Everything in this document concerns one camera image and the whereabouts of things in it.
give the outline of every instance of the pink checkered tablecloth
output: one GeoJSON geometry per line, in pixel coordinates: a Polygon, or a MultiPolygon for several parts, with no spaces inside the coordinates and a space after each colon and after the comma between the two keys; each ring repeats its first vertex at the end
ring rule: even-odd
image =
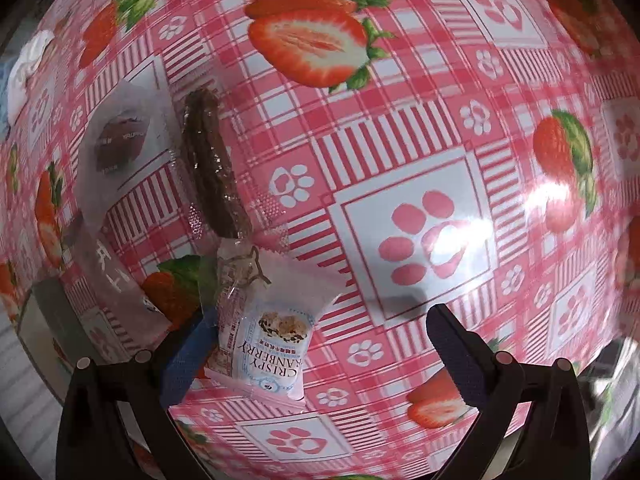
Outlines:
{"type": "MultiPolygon", "coordinates": [[[[632,329],[640,44],[610,0],[580,0],[587,25],[551,0],[354,10],[394,37],[376,43],[388,56],[370,63],[366,86],[331,93],[285,77],[257,50],[244,10],[254,0],[145,0],[137,23],[80,68],[83,32],[111,1],[56,0],[40,24],[56,31],[53,52],[0,146],[0,262],[14,278],[1,290],[6,305],[59,274],[108,360],[140,348],[68,250],[52,265],[38,231],[46,212],[34,217],[53,161],[59,229],[73,218],[85,125],[122,79],[156,92],[175,128],[189,92],[228,91],[222,120],[240,193],[253,182],[270,194],[290,254],[347,280],[311,340],[304,413],[208,380],[172,409],[207,464],[274,480],[413,479],[440,468],[475,414],[431,430],[407,415],[406,394],[442,366],[425,330],[431,304],[447,303],[467,328],[534,364],[564,356],[584,367],[621,327],[632,329]],[[573,136],[563,160],[575,165],[575,189],[560,197],[558,131],[573,136]],[[631,240],[628,250],[619,240],[631,240]]],[[[139,283],[197,247],[163,142],[143,151],[103,227],[139,283]]]]}

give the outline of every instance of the white flower pattern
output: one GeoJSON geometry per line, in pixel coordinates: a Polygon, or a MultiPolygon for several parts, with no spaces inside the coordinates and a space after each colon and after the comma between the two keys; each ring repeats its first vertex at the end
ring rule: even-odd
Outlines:
{"type": "Polygon", "coordinates": [[[56,109],[53,112],[53,123],[58,124],[61,118],[62,118],[62,105],[58,105],[56,106],[56,109]]]}
{"type": "Polygon", "coordinates": [[[373,451],[367,451],[362,457],[365,460],[371,460],[373,458],[382,458],[386,455],[386,451],[384,449],[374,449],[373,451]]]}
{"type": "Polygon", "coordinates": [[[508,296],[512,292],[520,290],[520,286],[524,281],[524,270],[521,265],[513,266],[513,269],[507,271],[500,286],[502,287],[502,293],[508,296]]]}
{"type": "Polygon", "coordinates": [[[84,111],[82,110],[82,106],[76,108],[71,114],[71,118],[69,119],[69,126],[71,127],[71,131],[73,133],[76,132],[80,123],[82,121],[82,116],[84,115],[84,111]]]}
{"type": "Polygon", "coordinates": [[[488,78],[494,81],[504,74],[500,59],[492,56],[488,50],[476,50],[478,69],[488,78]]]}
{"type": "Polygon", "coordinates": [[[225,417],[218,410],[213,408],[202,408],[200,410],[200,415],[204,418],[208,418],[211,422],[222,422],[225,420],[225,417]]]}
{"type": "Polygon", "coordinates": [[[533,305],[536,308],[540,308],[548,301],[551,296],[551,283],[543,283],[540,285],[540,288],[536,292],[536,295],[533,298],[533,305]]]}
{"type": "Polygon", "coordinates": [[[329,408],[335,406],[343,406],[349,402],[349,393],[340,388],[329,388],[325,392],[320,392],[316,395],[316,399],[320,404],[326,404],[329,408]]]}
{"type": "Polygon", "coordinates": [[[488,134],[491,131],[490,116],[489,108],[475,99],[471,99],[468,106],[460,108],[460,117],[465,120],[463,123],[465,128],[467,130],[473,129],[477,136],[488,134]]]}
{"type": "Polygon", "coordinates": [[[415,451],[408,451],[402,455],[402,460],[414,460],[422,455],[424,455],[424,452],[420,449],[416,449],[415,451]]]}
{"type": "Polygon", "coordinates": [[[371,339],[365,339],[360,343],[353,343],[349,346],[347,361],[352,365],[366,368],[372,361],[377,361],[384,354],[381,343],[373,343],[371,339]]]}
{"type": "Polygon", "coordinates": [[[187,21],[185,16],[174,16],[159,31],[158,36],[161,40],[170,40],[174,36],[180,36],[184,30],[184,23],[187,21]]]}

